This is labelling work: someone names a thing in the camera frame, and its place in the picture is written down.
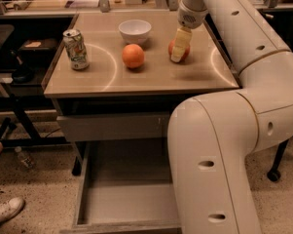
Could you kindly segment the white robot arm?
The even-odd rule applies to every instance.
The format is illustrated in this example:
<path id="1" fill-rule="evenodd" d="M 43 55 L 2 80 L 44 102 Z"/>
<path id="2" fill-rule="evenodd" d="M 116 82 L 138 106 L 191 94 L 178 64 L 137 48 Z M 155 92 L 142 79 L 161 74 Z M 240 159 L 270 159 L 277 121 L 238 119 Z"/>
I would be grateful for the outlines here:
<path id="1" fill-rule="evenodd" d="M 241 86 L 180 103 L 167 141 L 182 234 L 261 234 L 245 157 L 293 137 L 293 53 L 248 0 L 181 0 L 189 29 L 210 16 Z"/>

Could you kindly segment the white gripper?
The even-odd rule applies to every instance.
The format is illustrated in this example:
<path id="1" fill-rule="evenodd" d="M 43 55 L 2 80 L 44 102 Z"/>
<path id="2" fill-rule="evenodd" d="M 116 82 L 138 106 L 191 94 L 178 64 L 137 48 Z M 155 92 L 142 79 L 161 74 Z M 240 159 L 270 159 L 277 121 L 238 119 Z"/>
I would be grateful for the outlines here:
<path id="1" fill-rule="evenodd" d="M 176 31 L 174 47 L 170 59 L 173 62 L 179 62 L 186 48 L 190 45 L 192 39 L 192 30 L 202 25 L 208 10 L 204 3 L 199 2 L 195 5 L 186 5 L 180 2 L 178 8 L 178 22 L 182 27 Z"/>

